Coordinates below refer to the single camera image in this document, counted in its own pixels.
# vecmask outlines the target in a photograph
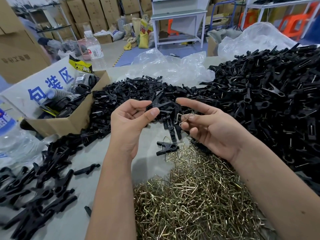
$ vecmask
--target clear water bottle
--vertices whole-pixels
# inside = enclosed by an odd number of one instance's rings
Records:
[[[99,41],[93,36],[92,31],[85,31],[84,35],[86,37],[85,43],[87,46],[87,50],[91,57],[92,69],[97,70],[105,70],[106,62],[104,60],[103,52]]]
[[[30,162],[41,150],[41,142],[0,109],[0,167]]]

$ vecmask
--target orange plastic stool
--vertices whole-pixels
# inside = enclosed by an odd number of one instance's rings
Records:
[[[170,36],[170,35],[173,35],[173,34],[179,35],[179,32],[178,32],[178,31],[171,30],[172,21],[173,21],[173,19],[169,19],[169,22],[168,22],[168,31],[167,31],[167,33],[169,34],[169,36]]]
[[[296,40],[298,41],[302,35],[303,28],[304,28],[304,25],[306,24],[307,19],[308,19],[307,14],[297,14],[297,15],[284,16],[281,21],[281,24],[278,27],[278,30],[289,38],[296,37]],[[284,24],[285,21],[287,21],[287,24],[286,24],[285,28],[283,29],[283,31],[281,31],[282,25]],[[296,30],[295,29],[296,25],[300,21],[301,21],[300,28],[299,28],[299,30]]]
[[[319,2],[313,2],[310,4],[308,11],[306,12],[306,15],[308,15],[308,19],[311,18],[313,12],[315,11],[315,9],[317,8]]]
[[[241,13],[239,18],[238,27],[241,27],[241,21],[242,21],[243,13]],[[247,15],[245,16],[243,29],[249,27],[250,25],[256,23],[258,20],[258,14],[256,11],[250,11],[247,12]]]

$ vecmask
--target pile of metal wire springs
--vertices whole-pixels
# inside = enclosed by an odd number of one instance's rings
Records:
[[[181,145],[175,168],[134,188],[137,239],[261,239],[264,225],[226,161]]]

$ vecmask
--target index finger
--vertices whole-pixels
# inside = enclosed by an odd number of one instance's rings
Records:
[[[129,99],[125,101],[122,105],[116,108],[114,111],[123,111],[130,115],[134,115],[138,111],[144,111],[148,105],[150,105],[152,101],[142,100],[138,101],[135,99]]]
[[[189,107],[189,108],[194,109],[196,111],[199,111],[200,113],[203,113],[205,115],[213,115],[219,110],[215,107],[201,103],[197,100],[192,100],[192,99],[188,99],[185,97],[177,98],[176,102],[182,106]]]

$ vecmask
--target forearm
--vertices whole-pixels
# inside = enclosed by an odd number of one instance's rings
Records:
[[[131,165],[119,153],[103,161],[86,240],[136,239]]]
[[[232,165],[282,239],[319,239],[320,198],[266,145],[252,139]]]

